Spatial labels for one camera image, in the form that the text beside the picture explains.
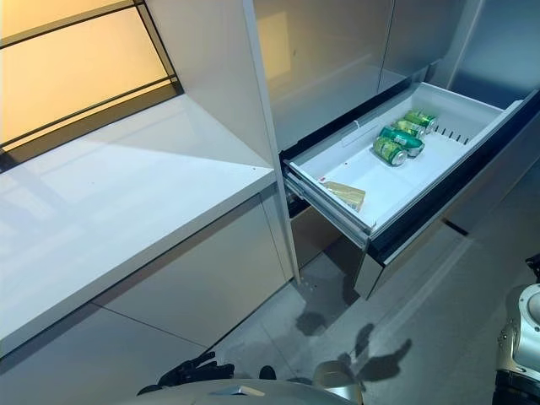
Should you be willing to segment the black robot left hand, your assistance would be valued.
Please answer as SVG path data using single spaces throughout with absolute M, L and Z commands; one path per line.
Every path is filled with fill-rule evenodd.
M 160 386 L 179 386 L 182 384 L 231 379 L 235 373 L 235 366 L 231 363 L 218 364 L 214 359 L 214 351 L 206 352 L 177 365 L 159 378 Z

